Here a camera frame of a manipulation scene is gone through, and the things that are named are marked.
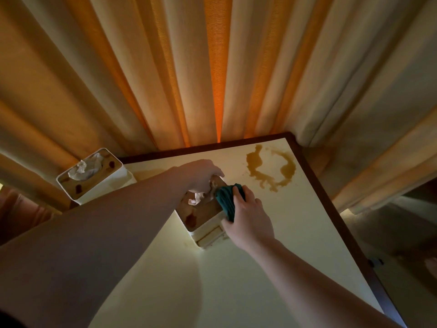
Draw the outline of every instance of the black sleeve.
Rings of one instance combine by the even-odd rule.
[[[5,328],[26,328],[21,322],[14,317],[0,310],[0,327]]]

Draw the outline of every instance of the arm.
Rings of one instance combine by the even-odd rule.
[[[209,191],[199,160],[77,207],[0,248],[0,309],[29,328],[88,327],[183,195]]]
[[[233,188],[235,220],[223,220],[223,227],[261,266],[302,327],[399,327],[277,241],[261,201],[243,189],[246,202]]]

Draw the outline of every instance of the curtain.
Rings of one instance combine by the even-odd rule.
[[[437,0],[0,0],[0,182],[291,131],[338,210],[437,174]]]

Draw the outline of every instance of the green cloth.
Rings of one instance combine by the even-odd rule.
[[[234,222],[235,216],[235,205],[234,205],[234,196],[232,193],[232,188],[236,186],[238,191],[240,192],[243,200],[246,201],[246,195],[244,194],[243,188],[240,184],[234,184],[229,186],[223,186],[216,192],[216,199],[220,204],[221,208],[225,211],[228,216],[228,221]]]

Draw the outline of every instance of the person's right arm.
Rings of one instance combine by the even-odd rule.
[[[223,227],[261,266],[302,327],[399,327],[276,240],[261,201],[247,186],[243,189],[246,201],[233,188],[234,223],[223,220]]]

